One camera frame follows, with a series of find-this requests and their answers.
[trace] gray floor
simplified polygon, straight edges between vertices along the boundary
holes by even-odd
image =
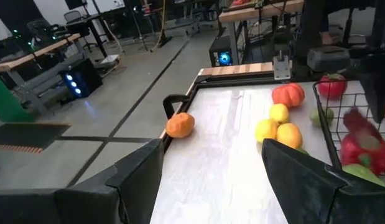
[[[346,13],[347,11],[340,11],[332,14],[330,22],[344,24]],[[353,33],[370,34],[373,20],[366,18],[372,16],[372,9],[356,12]],[[107,76],[103,86],[88,98],[76,100],[55,110],[53,117],[41,120],[72,124],[65,136],[108,136],[185,45],[180,55],[115,134],[115,137],[124,138],[157,138],[166,122],[162,100],[171,93],[185,93],[199,69],[210,67],[208,49],[215,35],[216,31],[196,34],[192,38],[178,35],[153,53],[145,53],[139,49],[141,44],[126,46],[123,68]],[[108,52],[116,54],[118,49],[113,47]],[[92,59],[100,57],[97,51],[90,54]],[[0,151],[0,189],[65,187],[100,144],[56,141],[41,154]],[[142,145],[143,143],[109,143],[79,182],[109,167]]]

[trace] black wire basket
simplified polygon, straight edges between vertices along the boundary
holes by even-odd
[[[321,85],[321,83],[330,82],[344,81],[332,80],[326,82],[316,82],[313,84],[313,90],[315,98],[317,99],[318,115],[325,142],[329,150],[330,160],[335,168],[341,169],[341,140],[348,134],[348,130],[343,124],[343,115],[349,111],[351,107],[357,107],[361,114],[365,116],[368,121],[374,124],[375,127],[377,127],[384,140],[385,118],[381,124],[374,122],[364,91],[359,81],[346,81],[346,91],[337,100],[331,100],[327,96],[322,96],[318,91],[318,86]],[[328,123],[326,119],[328,109],[331,109],[335,115],[331,123]],[[385,173],[381,174],[379,178],[385,182]]]

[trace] blue led light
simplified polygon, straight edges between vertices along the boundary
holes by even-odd
[[[231,65],[231,56],[228,52],[222,52],[218,56],[218,62],[220,65]]]

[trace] yellow lemon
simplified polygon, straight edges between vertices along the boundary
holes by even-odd
[[[291,148],[298,149],[303,143],[303,137],[296,125],[286,123],[278,127],[277,141]]]
[[[260,121],[256,126],[256,131],[254,133],[256,140],[260,143],[265,138],[275,139],[277,135],[278,123],[273,119],[265,119]]]
[[[279,124],[287,123],[289,121],[289,110],[282,103],[272,105],[269,110],[269,117]]]

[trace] desk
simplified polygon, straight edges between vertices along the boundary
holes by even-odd
[[[47,80],[56,76],[59,71],[68,67],[74,61],[84,57],[83,47],[81,47],[80,43],[77,41],[79,38],[80,38],[80,34],[73,34],[70,37],[68,37],[68,40],[66,39],[60,40],[50,46],[47,46],[43,49],[40,49],[34,52],[34,55],[38,57],[52,50],[55,50],[61,46],[66,45],[69,41],[69,42],[73,42],[76,45],[76,47],[78,48],[79,54],[66,58],[64,62],[60,62],[58,65],[41,73],[37,77],[27,82],[13,68],[16,68],[17,66],[22,65],[23,63],[26,63],[35,59],[35,56],[33,54],[29,54],[9,62],[0,63],[0,72],[7,72],[8,75],[11,77],[11,79],[14,80],[16,85],[19,87],[21,93],[24,96],[26,96],[26,98],[36,107],[36,109],[40,112],[40,114],[47,115],[49,111],[44,106],[44,103],[47,100],[49,100],[50,96],[52,96],[53,94],[56,94],[57,91],[60,91],[60,90],[58,88],[58,90],[52,91],[49,95],[38,96],[37,93],[35,93],[34,89],[37,86],[39,86],[41,83],[46,82]]]
[[[284,3],[279,2],[273,5],[264,6],[261,10],[261,17],[271,17],[279,16],[280,9],[282,9]],[[299,12],[303,9],[304,0],[291,0],[286,2],[285,12]],[[235,65],[239,65],[238,49],[236,46],[236,41],[238,39],[238,34],[235,31],[236,22],[244,22],[249,19],[258,19],[260,16],[259,10],[254,7],[249,9],[240,9],[237,11],[223,12],[219,16],[220,22],[227,23],[228,29],[230,30],[230,41],[231,41],[231,51],[232,59]]]
[[[108,54],[105,51],[105,48],[103,46],[103,42],[101,41],[101,37],[97,32],[97,29],[95,28],[93,24],[94,19],[99,19],[101,16],[99,14],[93,15],[93,16],[88,16],[88,17],[82,17],[80,20],[75,21],[75,22],[68,22],[65,27],[69,26],[77,26],[78,24],[86,24],[91,32],[93,33],[94,39],[97,42],[97,46],[100,49],[101,53],[103,54],[104,58],[108,56]]]
[[[195,118],[193,132],[185,139],[165,131],[160,137],[165,154],[151,224],[287,223],[254,137],[257,123],[268,119],[272,90],[282,84],[273,77],[271,62],[200,70],[188,101],[175,110]],[[291,121],[302,133],[304,149],[331,164],[322,130],[308,120],[317,106],[316,80],[290,80],[305,91]]]

